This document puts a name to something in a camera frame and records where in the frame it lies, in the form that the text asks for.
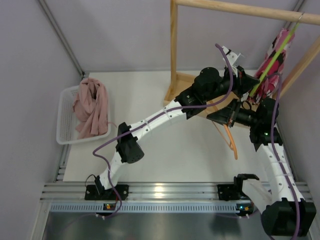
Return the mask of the orange clothes hanger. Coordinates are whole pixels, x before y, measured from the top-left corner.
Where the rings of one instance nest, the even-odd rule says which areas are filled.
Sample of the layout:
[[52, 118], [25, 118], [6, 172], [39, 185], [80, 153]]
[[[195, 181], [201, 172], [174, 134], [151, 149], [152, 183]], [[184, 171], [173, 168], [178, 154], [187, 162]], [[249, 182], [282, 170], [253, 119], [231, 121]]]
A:
[[224, 127], [224, 131], [227, 135], [227, 137], [223, 134], [223, 132], [218, 128], [217, 124], [214, 121], [211, 121], [212, 124], [215, 126], [221, 137], [224, 139], [226, 142], [227, 146], [233, 151], [234, 159], [238, 160], [238, 150], [236, 147], [236, 143], [234, 141], [233, 135], [229, 129], [229, 127], [226, 124], [223, 124], [222, 126]]

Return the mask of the pink trousers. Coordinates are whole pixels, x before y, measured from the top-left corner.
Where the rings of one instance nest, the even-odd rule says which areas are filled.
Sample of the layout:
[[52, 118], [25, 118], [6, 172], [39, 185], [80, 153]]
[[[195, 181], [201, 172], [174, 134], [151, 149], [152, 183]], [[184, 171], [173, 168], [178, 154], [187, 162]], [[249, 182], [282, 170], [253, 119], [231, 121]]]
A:
[[108, 132], [110, 125], [116, 126], [109, 118], [108, 104], [108, 91], [100, 80], [88, 77], [80, 82], [72, 104], [79, 120], [75, 127], [78, 140], [102, 136]]

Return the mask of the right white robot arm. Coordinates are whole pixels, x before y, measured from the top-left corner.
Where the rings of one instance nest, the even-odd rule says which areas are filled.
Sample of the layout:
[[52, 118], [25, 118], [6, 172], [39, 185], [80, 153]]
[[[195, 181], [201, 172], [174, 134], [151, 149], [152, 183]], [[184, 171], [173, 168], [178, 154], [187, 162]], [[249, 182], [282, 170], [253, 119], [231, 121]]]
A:
[[284, 156], [284, 144], [275, 127], [279, 105], [273, 98], [260, 102], [256, 110], [243, 109], [236, 99], [226, 107], [207, 115], [221, 125], [234, 123], [249, 127], [249, 138], [257, 159], [265, 170], [270, 190], [255, 174], [234, 177], [237, 192], [248, 197], [261, 214], [261, 223], [269, 236], [296, 239], [307, 235], [316, 216], [315, 204], [307, 202], [299, 191]]

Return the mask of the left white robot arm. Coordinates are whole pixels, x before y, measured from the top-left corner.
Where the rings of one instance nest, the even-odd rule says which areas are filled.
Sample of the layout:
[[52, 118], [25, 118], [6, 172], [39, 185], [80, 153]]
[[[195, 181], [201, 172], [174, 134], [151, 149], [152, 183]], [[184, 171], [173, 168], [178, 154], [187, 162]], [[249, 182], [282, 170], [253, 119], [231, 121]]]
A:
[[224, 101], [231, 92], [243, 95], [257, 85], [259, 80], [246, 74], [238, 66], [235, 71], [226, 67], [223, 76], [214, 67], [202, 69], [190, 87], [183, 90], [164, 108], [134, 124], [121, 123], [114, 140], [117, 142], [106, 170], [94, 179], [95, 196], [104, 198], [115, 190], [121, 168], [144, 157], [141, 142], [147, 137], [182, 121], [186, 121], [208, 107]]

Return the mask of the green clothes hanger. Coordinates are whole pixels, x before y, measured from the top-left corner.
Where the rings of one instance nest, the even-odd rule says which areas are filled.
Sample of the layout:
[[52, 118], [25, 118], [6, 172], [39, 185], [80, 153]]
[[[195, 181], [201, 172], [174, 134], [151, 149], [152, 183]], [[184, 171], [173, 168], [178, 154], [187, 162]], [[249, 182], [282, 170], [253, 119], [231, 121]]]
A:
[[283, 28], [272, 42], [271, 47], [265, 55], [263, 63], [255, 73], [256, 78], [259, 78], [259, 84], [257, 84], [249, 94], [252, 99], [254, 96], [259, 95], [259, 91], [262, 90], [267, 76], [282, 72], [284, 61], [286, 60], [287, 50], [295, 37], [295, 31], [299, 26], [303, 15], [304, 12], [301, 13], [298, 21], [295, 23], [292, 29]]

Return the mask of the pink patterned garment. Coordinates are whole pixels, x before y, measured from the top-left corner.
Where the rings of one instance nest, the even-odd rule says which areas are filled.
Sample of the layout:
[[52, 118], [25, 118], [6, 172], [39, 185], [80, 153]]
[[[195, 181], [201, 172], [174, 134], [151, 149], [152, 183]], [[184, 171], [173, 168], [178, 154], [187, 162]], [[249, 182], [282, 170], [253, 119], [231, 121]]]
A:
[[254, 74], [256, 79], [263, 77], [256, 91], [248, 99], [257, 105], [261, 100], [271, 97], [278, 90], [279, 75], [284, 71], [287, 51], [291, 47], [295, 34], [286, 28], [280, 30], [265, 54], [262, 64]]

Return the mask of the wooden clothes rack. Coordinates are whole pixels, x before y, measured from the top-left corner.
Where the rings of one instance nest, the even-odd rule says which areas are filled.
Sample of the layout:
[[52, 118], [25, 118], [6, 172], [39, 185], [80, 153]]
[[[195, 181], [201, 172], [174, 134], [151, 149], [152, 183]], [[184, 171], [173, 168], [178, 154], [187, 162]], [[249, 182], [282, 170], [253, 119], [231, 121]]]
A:
[[[178, 6], [186, 6], [199, 9], [208, 9], [219, 12], [240, 14], [266, 19], [282, 20], [293, 23], [320, 25], [320, 15], [266, 8], [238, 3], [223, 2], [217, 0], [171, 0], [170, 1], [170, 85], [163, 100], [163, 105], [168, 104], [178, 94], [178, 87], [189, 87], [195, 76], [177, 72], [177, 30], [178, 30]], [[284, 80], [280, 98], [291, 85], [298, 79], [307, 66], [320, 53], [320, 36], [314, 41], [308, 51], [303, 55], [294, 69]]]

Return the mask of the white plastic basket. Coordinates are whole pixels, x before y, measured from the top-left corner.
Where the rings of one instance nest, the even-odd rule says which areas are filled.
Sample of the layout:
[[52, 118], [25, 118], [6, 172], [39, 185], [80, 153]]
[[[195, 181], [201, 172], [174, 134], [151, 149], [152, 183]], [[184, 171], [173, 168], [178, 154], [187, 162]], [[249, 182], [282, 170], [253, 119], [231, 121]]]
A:
[[78, 92], [78, 85], [64, 89], [60, 93], [57, 122], [56, 141], [60, 145], [74, 145], [107, 138], [111, 133], [112, 123], [108, 122], [108, 131], [103, 135], [78, 139], [79, 132], [76, 126], [80, 121], [73, 112], [73, 103]]

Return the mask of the aluminium mounting rail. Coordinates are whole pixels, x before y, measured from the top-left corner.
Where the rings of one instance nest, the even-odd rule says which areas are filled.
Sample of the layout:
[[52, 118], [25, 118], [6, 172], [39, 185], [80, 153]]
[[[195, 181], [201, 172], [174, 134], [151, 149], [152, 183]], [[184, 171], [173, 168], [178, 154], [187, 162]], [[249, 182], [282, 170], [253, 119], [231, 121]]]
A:
[[[127, 190], [120, 193], [127, 195], [126, 201], [201, 201], [213, 202], [219, 199], [218, 185], [215, 182], [129, 182]], [[85, 199], [88, 193], [82, 182], [46, 183], [40, 199], [42, 201], [75, 201]]]

